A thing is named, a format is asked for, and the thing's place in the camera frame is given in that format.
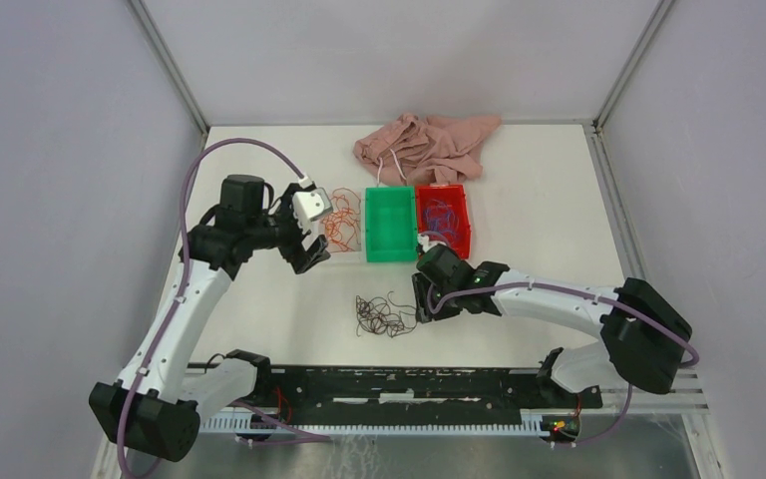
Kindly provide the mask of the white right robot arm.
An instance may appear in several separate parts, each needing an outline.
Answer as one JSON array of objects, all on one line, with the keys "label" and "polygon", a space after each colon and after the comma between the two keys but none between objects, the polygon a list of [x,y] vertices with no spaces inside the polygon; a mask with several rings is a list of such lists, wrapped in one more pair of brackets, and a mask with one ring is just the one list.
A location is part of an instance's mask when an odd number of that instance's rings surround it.
[{"label": "white right robot arm", "polygon": [[549,407],[589,387],[620,383],[664,395],[680,369],[699,361],[691,325],[644,279],[629,277],[615,287],[555,282],[500,262],[472,266],[439,241],[420,246],[416,267],[420,322],[469,312],[541,320],[592,337],[544,360],[536,392]]}]

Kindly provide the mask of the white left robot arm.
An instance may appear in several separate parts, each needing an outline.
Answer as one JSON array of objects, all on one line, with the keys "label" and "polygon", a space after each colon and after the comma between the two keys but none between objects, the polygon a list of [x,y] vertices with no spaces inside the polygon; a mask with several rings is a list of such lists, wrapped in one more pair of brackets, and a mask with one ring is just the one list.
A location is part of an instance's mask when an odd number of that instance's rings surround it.
[{"label": "white left robot arm", "polygon": [[275,249],[297,274],[329,259],[315,224],[333,206],[304,178],[287,186],[277,209],[273,188],[252,175],[230,175],[219,201],[186,235],[173,286],[132,359],[110,384],[98,382],[89,406],[116,445],[178,462],[192,449],[201,423],[237,398],[266,403],[274,390],[267,357],[235,350],[204,376],[187,380],[199,338],[242,265]]}]

